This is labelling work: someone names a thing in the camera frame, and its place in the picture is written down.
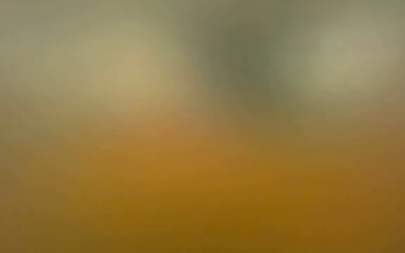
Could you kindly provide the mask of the orange microfiber towel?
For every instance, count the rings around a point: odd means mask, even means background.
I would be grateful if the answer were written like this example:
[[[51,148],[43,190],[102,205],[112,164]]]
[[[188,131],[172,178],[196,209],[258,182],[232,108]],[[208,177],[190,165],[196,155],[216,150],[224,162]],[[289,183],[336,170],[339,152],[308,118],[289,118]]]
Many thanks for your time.
[[[11,253],[405,253],[405,108],[41,124]]]

